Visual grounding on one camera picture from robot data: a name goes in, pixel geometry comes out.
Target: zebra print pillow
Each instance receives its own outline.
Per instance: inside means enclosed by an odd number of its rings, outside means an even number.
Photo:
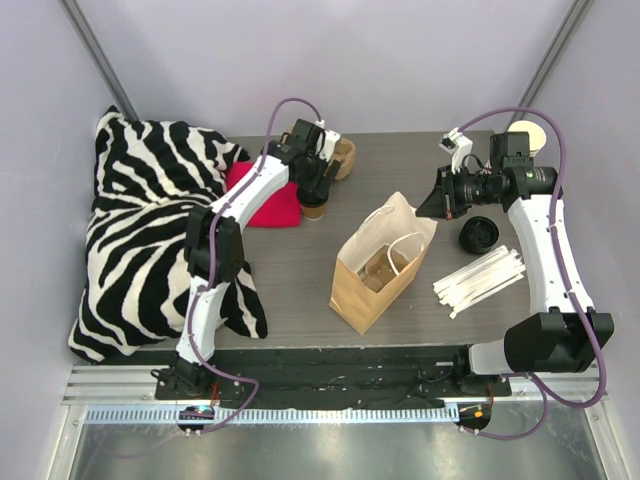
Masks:
[[[130,122],[111,107],[96,135],[95,199],[87,228],[87,282],[69,347],[90,362],[165,338],[184,326],[187,215],[226,191],[225,171],[248,160],[218,132],[184,122]],[[267,323],[245,263],[221,318],[264,338]]]

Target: gray table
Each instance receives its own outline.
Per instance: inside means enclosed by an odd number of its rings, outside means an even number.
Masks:
[[[269,325],[264,340],[217,333],[218,348],[425,345],[485,342],[528,316],[525,280],[449,318],[451,309],[438,303],[433,282],[477,257],[462,251],[458,233],[472,215],[491,218],[500,229],[498,244],[518,248],[518,240],[499,206],[474,207],[462,219],[440,221],[427,257],[413,283],[361,336],[328,306],[335,259],[340,247],[366,216],[395,191],[418,206],[435,181],[436,167],[450,161],[438,147],[441,133],[346,135],[356,144],[356,166],[332,187],[326,215],[303,220],[299,228],[252,229],[244,233],[245,254]],[[488,158],[489,132],[470,134],[474,152]],[[236,138],[252,156],[258,137]],[[155,348],[173,348],[163,342]]]

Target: white lid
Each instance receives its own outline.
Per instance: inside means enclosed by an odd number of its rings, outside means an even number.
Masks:
[[[510,132],[527,132],[529,134],[529,149],[537,153],[547,143],[547,134],[537,123],[529,120],[519,120],[509,127]]]

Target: brown paper bag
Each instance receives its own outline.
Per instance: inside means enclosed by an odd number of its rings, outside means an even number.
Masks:
[[[415,208],[400,192],[369,215],[340,249],[333,274],[329,306],[361,335],[415,278],[436,232],[437,222],[417,218]],[[360,273],[380,249],[402,255],[408,264],[374,292],[363,283]]]

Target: red cloth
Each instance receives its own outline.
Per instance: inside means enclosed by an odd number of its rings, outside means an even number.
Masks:
[[[238,162],[227,174],[227,188],[231,190],[253,167],[253,163]],[[250,227],[286,228],[300,225],[300,203],[296,197],[296,184],[289,182],[258,209],[249,220]]]

